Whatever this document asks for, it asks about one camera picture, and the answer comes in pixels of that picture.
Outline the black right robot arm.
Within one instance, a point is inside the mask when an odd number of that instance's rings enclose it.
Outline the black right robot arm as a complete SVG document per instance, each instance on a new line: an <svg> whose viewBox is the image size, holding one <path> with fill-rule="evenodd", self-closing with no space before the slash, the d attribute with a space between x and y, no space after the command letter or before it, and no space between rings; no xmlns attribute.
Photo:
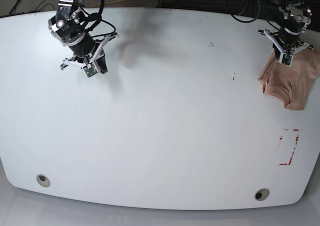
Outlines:
<svg viewBox="0 0 320 226"><path fill-rule="evenodd" d="M118 37L116 27L102 17L105 0L100 0L98 11L84 10L84 0L59 0L56 14L48 22L48 28L73 55L60 65L80 68L90 78L108 72L104 46Z"/></svg>

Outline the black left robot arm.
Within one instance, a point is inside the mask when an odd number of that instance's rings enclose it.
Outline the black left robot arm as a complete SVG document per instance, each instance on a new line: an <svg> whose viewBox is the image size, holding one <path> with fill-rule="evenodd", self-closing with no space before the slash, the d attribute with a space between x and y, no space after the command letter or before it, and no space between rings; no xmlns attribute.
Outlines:
<svg viewBox="0 0 320 226"><path fill-rule="evenodd" d="M252 1L257 3L257 9L253 11L255 13L253 19L239 19ZM300 35L305 32L312 20L311 9L305 5L304 0L247 0L243 9L237 13L231 12L229 0L225 0L225 2L231 17L240 23L252 23L258 20L263 12L263 4L268 4L270 6L270 16L274 18L279 28L275 32L259 30L259 33L272 41L272 46L276 52L294 54L295 51L312 48L310 44L305 46L304 43L300 42Z"/></svg>

